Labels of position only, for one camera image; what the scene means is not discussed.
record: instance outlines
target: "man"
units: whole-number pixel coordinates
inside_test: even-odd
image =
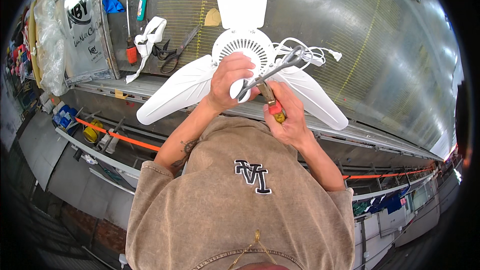
[[[225,57],[210,93],[143,163],[127,231],[132,269],[351,269],[352,195],[307,128],[302,102],[270,81],[285,122],[266,105],[268,126],[219,116],[238,105],[230,86],[253,68],[241,52]]]

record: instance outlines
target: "gold necklace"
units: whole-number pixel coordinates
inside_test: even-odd
[[[240,260],[240,258],[243,256],[243,254],[245,252],[247,252],[247,250],[252,247],[255,243],[258,243],[260,244],[261,248],[263,248],[263,250],[265,251],[265,253],[268,255],[268,257],[272,260],[273,264],[277,265],[277,262],[273,259],[273,257],[270,255],[270,253],[268,253],[268,250],[267,248],[265,248],[265,246],[260,242],[260,230],[256,230],[255,231],[255,240],[253,241],[253,243],[251,243],[250,245],[248,245],[247,248],[245,248],[245,250],[243,250],[243,252],[235,259],[235,261],[233,261],[233,263],[230,265],[230,267],[228,267],[228,270],[232,270],[233,266],[235,266],[235,264],[238,263],[238,261]]]

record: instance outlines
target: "hand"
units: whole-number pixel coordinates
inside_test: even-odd
[[[275,98],[283,106],[286,119],[278,123],[273,115],[268,112],[268,105],[263,106],[263,117],[272,135],[285,145],[292,145],[296,150],[302,152],[305,146],[314,141],[314,134],[307,128],[303,103],[293,94],[292,90],[284,83],[268,81]]]
[[[255,64],[250,60],[249,57],[243,55],[243,52],[234,52],[222,59],[213,74],[210,93],[205,97],[208,105],[214,111],[221,113],[239,105],[237,99],[230,97],[230,87],[234,81],[253,76],[253,72],[249,69],[254,69]],[[260,94],[260,90],[253,87],[249,100],[254,99],[258,94]]]

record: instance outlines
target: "plastic bag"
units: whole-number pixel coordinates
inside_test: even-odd
[[[55,0],[37,0],[33,8],[38,31],[37,63],[43,70],[40,85],[55,96],[67,93],[65,74],[65,35]]]

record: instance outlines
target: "yellow measuring lines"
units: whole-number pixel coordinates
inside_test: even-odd
[[[205,10],[205,2],[206,0],[201,0],[201,9],[200,9],[200,16],[198,17],[198,24],[202,24],[202,17],[204,15],[204,10]],[[202,29],[198,31],[198,37],[197,37],[197,59],[198,59],[198,52],[200,50],[200,38],[202,36]]]
[[[375,18],[377,17],[377,12],[378,12],[378,6],[379,6],[379,5],[380,5],[380,0],[377,0],[377,6],[375,7],[375,12],[373,13],[373,18],[372,18],[372,20],[371,20],[370,27],[369,27],[368,32],[367,32],[367,36],[365,37],[365,40],[363,41],[363,45],[362,45],[362,47],[361,47],[361,49],[360,49],[360,52],[358,53],[358,56],[357,56],[357,59],[355,60],[355,63],[354,63],[353,66],[352,66],[352,70],[351,70],[350,73],[348,74],[348,77],[346,78],[345,82],[343,83],[343,86],[340,88],[340,91],[338,92],[338,94],[336,95],[335,99],[333,100],[334,103],[337,102],[337,99],[339,98],[340,93],[342,93],[343,89],[345,88],[345,86],[346,86],[347,83],[349,82],[350,77],[351,77],[352,74],[353,74],[353,71],[355,71],[355,68],[357,67],[358,62],[360,61],[360,57],[362,56],[362,53],[363,53],[363,51],[365,50],[365,45],[367,45],[368,38],[370,37],[370,32],[372,31],[372,27],[374,26]]]

